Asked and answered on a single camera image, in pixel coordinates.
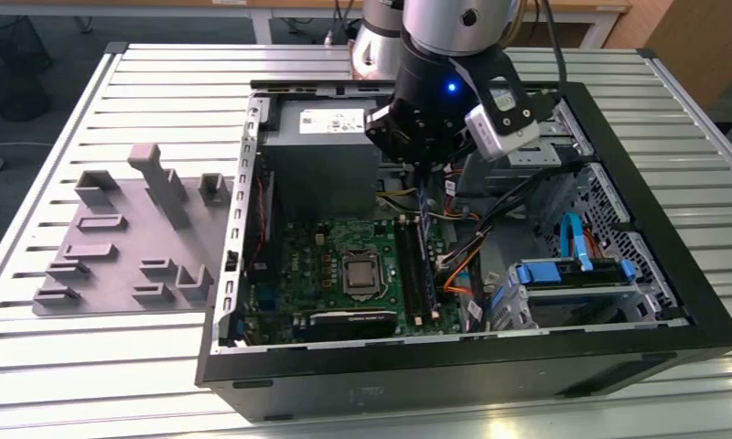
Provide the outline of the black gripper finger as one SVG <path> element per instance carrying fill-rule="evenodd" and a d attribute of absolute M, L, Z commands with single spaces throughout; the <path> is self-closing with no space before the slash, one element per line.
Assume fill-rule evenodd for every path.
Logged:
<path fill-rule="evenodd" d="M 439 171 L 471 153 L 471 135 L 462 120 L 446 119 L 429 141 L 429 166 Z"/>
<path fill-rule="evenodd" d="M 426 120 L 411 105 L 385 105 L 366 114 L 366 136 L 395 162 L 427 173 Z"/>

